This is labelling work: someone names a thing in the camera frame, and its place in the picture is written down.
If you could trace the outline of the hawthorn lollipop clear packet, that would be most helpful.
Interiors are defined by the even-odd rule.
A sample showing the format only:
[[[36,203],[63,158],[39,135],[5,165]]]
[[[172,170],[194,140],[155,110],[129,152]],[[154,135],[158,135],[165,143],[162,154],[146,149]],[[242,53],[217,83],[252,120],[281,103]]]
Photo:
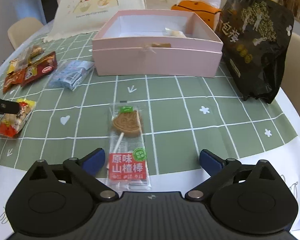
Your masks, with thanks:
[[[107,184],[119,191],[151,188],[145,145],[143,103],[115,102],[110,106]]]

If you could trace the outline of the blue wet wipes packet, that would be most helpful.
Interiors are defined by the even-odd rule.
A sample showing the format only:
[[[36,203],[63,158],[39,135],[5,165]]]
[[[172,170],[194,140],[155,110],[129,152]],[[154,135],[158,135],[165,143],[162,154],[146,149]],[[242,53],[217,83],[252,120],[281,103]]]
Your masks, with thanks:
[[[91,61],[62,60],[52,75],[49,88],[65,88],[75,90],[91,73],[94,63]]]

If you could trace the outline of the yellow red snack packet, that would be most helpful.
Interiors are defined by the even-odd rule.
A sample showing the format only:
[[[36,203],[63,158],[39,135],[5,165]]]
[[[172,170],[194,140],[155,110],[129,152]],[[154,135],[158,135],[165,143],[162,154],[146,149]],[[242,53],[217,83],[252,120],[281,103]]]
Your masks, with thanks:
[[[36,107],[36,102],[28,99],[17,99],[20,110],[17,114],[6,113],[0,119],[0,135],[15,138],[23,129]]]

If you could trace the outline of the black nut snack bag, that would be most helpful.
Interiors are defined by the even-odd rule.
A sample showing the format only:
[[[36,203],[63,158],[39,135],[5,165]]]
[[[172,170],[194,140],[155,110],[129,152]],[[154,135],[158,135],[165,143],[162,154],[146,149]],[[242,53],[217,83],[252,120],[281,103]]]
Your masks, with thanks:
[[[227,0],[216,34],[223,61],[243,96],[270,104],[285,71],[294,16],[271,0]]]

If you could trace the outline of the orange tissue box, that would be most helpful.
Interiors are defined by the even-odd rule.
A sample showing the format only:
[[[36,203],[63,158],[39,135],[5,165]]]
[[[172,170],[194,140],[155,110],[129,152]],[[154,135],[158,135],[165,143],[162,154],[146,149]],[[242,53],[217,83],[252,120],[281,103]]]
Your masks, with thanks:
[[[179,0],[171,9],[194,12],[215,30],[221,13],[221,0]]]

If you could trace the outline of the cream cartoon snack bag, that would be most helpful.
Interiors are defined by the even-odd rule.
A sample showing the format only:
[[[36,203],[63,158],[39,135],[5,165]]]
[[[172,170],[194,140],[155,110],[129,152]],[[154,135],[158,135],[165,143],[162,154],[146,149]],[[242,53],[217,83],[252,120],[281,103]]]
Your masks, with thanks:
[[[44,42],[99,31],[118,11],[130,9],[145,9],[144,0],[61,0]]]

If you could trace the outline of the green grid tablecloth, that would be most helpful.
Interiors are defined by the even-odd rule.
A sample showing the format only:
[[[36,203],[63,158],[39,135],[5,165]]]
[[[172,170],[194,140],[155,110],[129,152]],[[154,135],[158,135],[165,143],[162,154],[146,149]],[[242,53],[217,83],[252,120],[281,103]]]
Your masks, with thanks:
[[[0,98],[36,102],[16,138],[0,135],[0,165],[26,170],[41,158],[58,164],[99,147],[110,150],[111,117],[121,103],[131,103],[141,114],[151,175],[197,169],[204,148],[222,158],[243,158],[297,136],[277,102],[243,101],[223,63],[214,78],[93,71],[75,90],[52,88],[49,79],[4,93],[0,77]]]

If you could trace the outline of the pink gift box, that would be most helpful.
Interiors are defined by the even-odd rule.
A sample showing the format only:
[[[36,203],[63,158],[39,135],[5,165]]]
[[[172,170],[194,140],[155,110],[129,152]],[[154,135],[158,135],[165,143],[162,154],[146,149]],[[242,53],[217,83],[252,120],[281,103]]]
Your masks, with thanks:
[[[98,75],[214,77],[223,42],[194,12],[118,11],[95,35]]]

